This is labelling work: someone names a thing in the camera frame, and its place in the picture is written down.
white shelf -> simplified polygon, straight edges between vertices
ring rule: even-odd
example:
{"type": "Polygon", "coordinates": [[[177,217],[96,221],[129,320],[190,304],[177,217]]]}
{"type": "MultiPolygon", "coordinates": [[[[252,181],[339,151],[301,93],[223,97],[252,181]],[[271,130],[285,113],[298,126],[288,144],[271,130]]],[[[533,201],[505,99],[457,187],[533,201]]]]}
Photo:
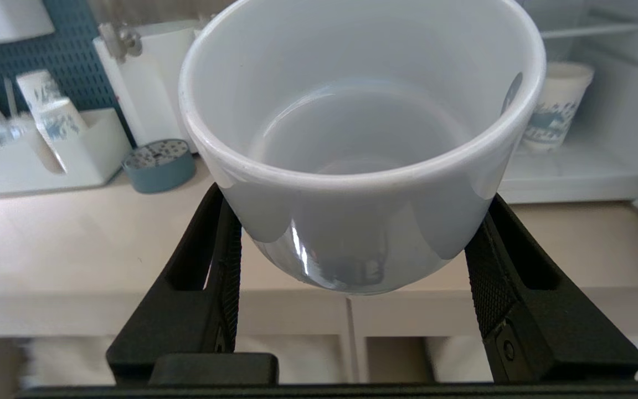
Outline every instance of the white shelf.
{"type": "MultiPolygon", "coordinates": [[[[623,333],[638,334],[638,211],[622,202],[512,208],[585,295],[623,333]]],[[[350,301],[361,382],[369,375],[365,337],[479,336],[464,253],[393,293],[350,301]]]]}
{"type": "Polygon", "coordinates": [[[575,28],[543,30],[541,37],[546,39],[578,38],[582,36],[611,35],[614,33],[636,32],[638,22],[602,23],[590,26],[578,26],[575,28]]]}
{"type": "Polygon", "coordinates": [[[511,204],[638,198],[638,171],[589,141],[587,133],[575,124],[563,146],[552,152],[519,147],[499,194],[511,204]]]}

cup rim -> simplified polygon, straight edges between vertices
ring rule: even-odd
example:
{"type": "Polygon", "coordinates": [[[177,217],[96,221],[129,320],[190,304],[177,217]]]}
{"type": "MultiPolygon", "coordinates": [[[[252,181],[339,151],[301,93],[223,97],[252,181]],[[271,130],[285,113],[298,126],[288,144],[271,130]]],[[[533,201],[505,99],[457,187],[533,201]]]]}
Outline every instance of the cup rim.
{"type": "Polygon", "coordinates": [[[25,71],[25,73],[20,73],[16,75],[16,79],[18,80],[18,79],[37,78],[38,76],[42,76],[44,79],[50,79],[51,72],[46,69],[30,70],[30,71],[25,71]]]}
{"type": "Polygon", "coordinates": [[[595,68],[585,63],[573,61],[551,61],[546,66],[546,80],[575,81],[592,80],[595,68]]]}
{"type": "MultiPolygon", "coordinates": [[[[213,31],[226,20],[233,11],[243,7],[253,0],[238,0],[227,7],[219,15],[215,16],[195,39],[182,64],[179,75],[179,106],[182,112],[184,124],[188,133],[200,142],[198,151],[202,156],[205,152],[216,157],[226,169],[232,171],[231,175],[251,175],[255,182],[273,187],[285,187],[293,190],[309,192],[328,192],[342,190],[346,192],[380,192],[383,190],[395,190],[408,185],[418,185],[435,178],[445,176],[461,169],[465,164],[489,152],[498,149],[504,142],[512,139],[512,132],[524,125],[530,117],[529,110],[535,107],[539,93],[545,82],[546,55],[540,32],[528,13],[514,0],[498,0],[503,7],[511,10],[514,17],[524,29],[527,42],[525,58],[530,62],[522,71],[523,81],[511,106],[501,116],[470,141],[451,149],[444,154],[432,157],[425,161],[417,162],[403,167],[379,172],[359,173],[351,175],[321,175],[308,172],[281,169],[255,161],[239,154],[217,138],[203,118],[193,106],[190,82],[193,78],[192,64],[200,52],[203,44],[213,31]]],[[[204,157],[205,162],[213,160],[204,157]]]]}
{"type": "Polygon", "coordinates": [[[55,111],[64,108],[66,106],[75,107],[73,101],[71,101],[70,98],[56,98],[52,99],[49,102],[41,104],[41,106],[38,106],[38,108],[36,109],[36,113],[43,114],[49,111],[55,111]]]}

refrigerator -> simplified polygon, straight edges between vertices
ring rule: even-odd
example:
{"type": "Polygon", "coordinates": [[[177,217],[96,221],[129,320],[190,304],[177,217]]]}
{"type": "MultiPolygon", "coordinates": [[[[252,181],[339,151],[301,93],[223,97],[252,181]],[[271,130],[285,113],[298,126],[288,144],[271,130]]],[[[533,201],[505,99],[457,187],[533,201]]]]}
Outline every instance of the refrigerator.
{"type": "Polygon", "coordinates": [[[595,76],[562,147],[520,146],[499,193],[511,204],[633,201],[638,206],[638,0],[520,0],[552,61],[595,76]]]}

screw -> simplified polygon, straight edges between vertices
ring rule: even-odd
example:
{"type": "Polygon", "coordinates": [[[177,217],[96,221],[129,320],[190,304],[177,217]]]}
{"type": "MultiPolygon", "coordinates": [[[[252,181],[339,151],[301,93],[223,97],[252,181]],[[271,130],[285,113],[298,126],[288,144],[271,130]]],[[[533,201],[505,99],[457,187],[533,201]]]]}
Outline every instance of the screw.
{"type": "Polygon", "coordinates": [[[516,350],[513,348],[513,344],[508,339],[503,342],[503,354],[506,356],[507,361],[513,361],[516,357],[516,350]]]}

white holder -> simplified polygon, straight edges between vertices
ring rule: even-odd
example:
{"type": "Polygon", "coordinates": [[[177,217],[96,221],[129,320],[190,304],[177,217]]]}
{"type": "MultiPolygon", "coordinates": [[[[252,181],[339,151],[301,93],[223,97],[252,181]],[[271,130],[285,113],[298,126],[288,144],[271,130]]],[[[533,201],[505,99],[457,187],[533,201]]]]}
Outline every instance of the white holder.
{"type": "Polygon", "coordinates": [[[181,139],[198,152],[179,110],[179,71],[197,26],[195,20],[137,26],[142,54],[123,63],[110,55],[101,37],[93,40],[138,146],[181,139]]]}
{"type": "Polygon", "coordinates": [[[63,173],[47,169],[26,140],[0,147],[0,195],[106,184],[132,147],[114,109],[84,111],[81,116],[90,129],[51,143],[63,173]]]}
{"type": "Polygon", "coordinates": [[[54,31],[41,0],[0,0],[0,43],[35,38],[54,31]]]}

